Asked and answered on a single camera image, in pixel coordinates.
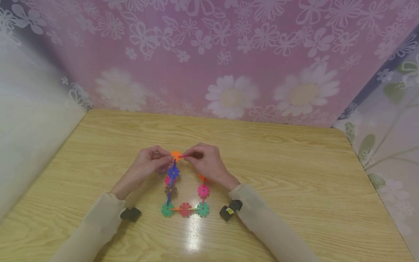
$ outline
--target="toy structure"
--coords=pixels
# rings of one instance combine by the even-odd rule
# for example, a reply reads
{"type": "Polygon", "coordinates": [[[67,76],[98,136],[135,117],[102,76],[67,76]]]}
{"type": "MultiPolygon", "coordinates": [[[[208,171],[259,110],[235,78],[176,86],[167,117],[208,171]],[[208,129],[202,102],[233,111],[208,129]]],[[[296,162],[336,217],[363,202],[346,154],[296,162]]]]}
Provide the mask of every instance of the toy structure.
{"type": "Polygon", "coordinates": [[[192,212],[196,212],[200,217],[206,217],[210,213],[210,206],[205,202],[205,199],[210,195],[210,190],[205,184],[206,178],[201,174],[199,174],[199,177],[202,180],[202,184],[198,187],[198,195],[202,198],[202,202],[196,208],[193,208],[188,202],[182,203],[179,208],[173,206],[172,198],[175,198],[178,194],[177,187],[175,186],[176,179],[180,175],[180,170],[176,166],[176,163],[181,160],[182,155],[179,151],[173,151],[171,155],[173,156],[173,166],[167,170],[167,177],[164,180],[166,184],[164,193],[167,195],[167,201],[163,204],[161,213],[165,217],[171,217],[175,211],[178,211],[181,216],[188,218],[192,212]]]}

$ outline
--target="green leaf print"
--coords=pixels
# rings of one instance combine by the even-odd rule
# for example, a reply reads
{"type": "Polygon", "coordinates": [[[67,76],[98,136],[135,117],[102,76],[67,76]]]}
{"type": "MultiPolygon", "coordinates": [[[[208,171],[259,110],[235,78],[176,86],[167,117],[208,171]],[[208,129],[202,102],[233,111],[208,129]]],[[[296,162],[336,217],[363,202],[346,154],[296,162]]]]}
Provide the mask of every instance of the green leaf print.
{"type": "Polygon", "coordinates": [[[411,72],[414,72],[418,70],[418,64],[414,61],[406,61],[398,65],[396,68],[396,71],[401,73],[402,75],[409,74],[411,72]]]}
{"type": "Polygon", "coordinates": [[[345,123],[345,134],[352,145],[355,139],[355,125],[352,124],[351,122],[345,123]]]}
{"type": "Polygon", "coordinates": [[[403,82],[387,84],[384,87],[384,94],[391,102],[399,105],[406,94],[405,85],[403,82]]]}
{"type": "Polygon", "coordinates": [[[369,134],[367,135],[361,142],[360,149],[358,150],[358,157],[361,155],[362,151],[368,151],[372,149],[375,144],[375,135],[369,134]]]}
{"type": "Polygon", "coordinates": [[[368,178],[371,180],[371,183],[375,189],[385,186],[385,179],[382,176],[376,174],[368,174],[368,178]]]}

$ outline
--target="hand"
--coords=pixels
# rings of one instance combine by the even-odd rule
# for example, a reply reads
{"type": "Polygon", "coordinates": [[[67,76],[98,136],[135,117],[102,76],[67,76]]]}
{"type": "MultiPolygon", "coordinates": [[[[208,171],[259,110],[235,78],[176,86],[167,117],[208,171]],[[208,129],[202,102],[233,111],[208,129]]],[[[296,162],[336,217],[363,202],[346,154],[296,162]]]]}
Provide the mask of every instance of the hand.
{"type": "Polygon", "coordinates": [[[183,153],[184,159],[204,177],[219,183],[227,190],[235,189],[240,182],[228,172],[221,160],[218,147],[198,143],[183,153]]]}
{"type": "Polygon", "coordinates": [[[109,194],[115,194],[120,200],[139,188],[144,180],[158,169],[171,164],[173,157],[159,145],[141,149],[126,173],[115,184],[109,194]]]}

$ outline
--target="right hand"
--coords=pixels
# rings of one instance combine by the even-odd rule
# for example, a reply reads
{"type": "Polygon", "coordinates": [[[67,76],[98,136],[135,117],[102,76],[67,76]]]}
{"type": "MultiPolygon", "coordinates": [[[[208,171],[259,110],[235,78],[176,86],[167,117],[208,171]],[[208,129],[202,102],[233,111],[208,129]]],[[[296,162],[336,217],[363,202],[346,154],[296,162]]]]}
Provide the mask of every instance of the right hand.
{"type": "Polygon", "coordinates": [[[231,191],[240,185],[237,178],[228,172],[222,162],[218,147],[198,143],[186,150],[183,155],[184,159],[204,177],[222,185],[227,190],[231,191]]]}

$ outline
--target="floral wall panel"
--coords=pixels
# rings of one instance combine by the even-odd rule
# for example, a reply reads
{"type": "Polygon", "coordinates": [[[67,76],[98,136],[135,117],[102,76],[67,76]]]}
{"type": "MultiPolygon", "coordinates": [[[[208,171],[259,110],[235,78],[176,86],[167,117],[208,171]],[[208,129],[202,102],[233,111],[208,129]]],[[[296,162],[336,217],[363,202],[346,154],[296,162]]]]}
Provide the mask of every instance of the floral wall panel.
{"type": "Polygon", "coordinates": [[[419,0],[14,2],[95,107],[323,127],[419,22],[419,0]]]}
{"type": "Polygon", "coordinates": [[[334,126],[347,135],[398,230],[419,261],[419,48],[390,57],[375,74],[375,90],[351,103],[334,126]]]}

